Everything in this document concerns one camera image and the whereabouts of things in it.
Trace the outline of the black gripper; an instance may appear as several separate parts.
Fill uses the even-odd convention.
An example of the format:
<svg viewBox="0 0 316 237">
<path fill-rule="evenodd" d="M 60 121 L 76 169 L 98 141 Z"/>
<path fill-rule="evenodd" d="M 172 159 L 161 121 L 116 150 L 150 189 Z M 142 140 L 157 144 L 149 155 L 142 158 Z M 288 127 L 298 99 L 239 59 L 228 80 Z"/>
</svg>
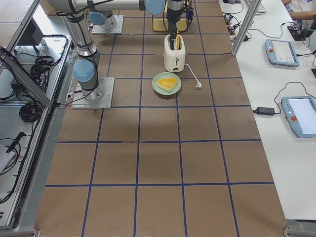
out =
<svg viewBox="0 0 316 237">
<path fill-rule="evenodd" d="M 183 0 L 167 0 L 166 17 L 170 25 L 171 40 L 175 40 L 177 37 L 178 28 L 176 26 L 176 23 L 181 19 L 183 2 Z"/>
</svg>

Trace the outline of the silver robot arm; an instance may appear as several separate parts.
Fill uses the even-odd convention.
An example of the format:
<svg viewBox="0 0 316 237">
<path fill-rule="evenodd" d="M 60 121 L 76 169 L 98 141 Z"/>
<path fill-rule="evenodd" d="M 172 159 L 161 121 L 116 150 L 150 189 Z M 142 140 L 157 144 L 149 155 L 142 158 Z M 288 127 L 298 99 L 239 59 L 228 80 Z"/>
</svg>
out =
<svg viewBox="0 0 316 237">
<path fill-rule="evenodd" d="M 102 29 L 110 30 L 117 25 L 117 21 L 113 16 L 113 12 L 109 11 L 93 11 L 89 14 L 89 20 Z"/>
<path fill-rule="evenodd" d="M 114 10 L 146 10 L 158 15 L 166 9 L 172 40 L 176 38 L 176 24 L 184 12 L 182 0 L 51 0 L 49 4 L 58 16 L 63 17 L 77 48 L 78 59 L 73 66 L 73 75 L 81 86 L 81 101 L 95 107 L 104 98 L 106 87 L 98 77 L 100 52 L 91 40 L 84 12 L 89 10 L 89 19 L 93 24 L 111 29 L 111 23 L 115 22 Z"/>
</svg>

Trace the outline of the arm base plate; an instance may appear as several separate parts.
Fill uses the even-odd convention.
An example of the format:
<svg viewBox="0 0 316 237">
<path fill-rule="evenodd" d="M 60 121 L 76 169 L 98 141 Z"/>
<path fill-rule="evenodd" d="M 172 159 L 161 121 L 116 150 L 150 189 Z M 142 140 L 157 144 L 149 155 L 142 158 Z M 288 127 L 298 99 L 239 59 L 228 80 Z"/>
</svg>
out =
<svg viewBox="0 0 316 237">
<path fill-rule="evenodd" d="M 99 78 L 98 87 L 92 91 L 81 89 L 81 85 L 77 83 L 76 90 L 81 90 L 74 96 L 74 102 L 71 104 L 73 109 L 110 109 L 112 105 L 113 89 L 115 78 Z"/>
<path fill-rule="evenodd" d="M 94 35 L 111 35 L 121 34 L 123 28 L 123 15 L 112 15 L 104 20 L 104 23 L 93 23 L 92 34 Z"/>
</svg>

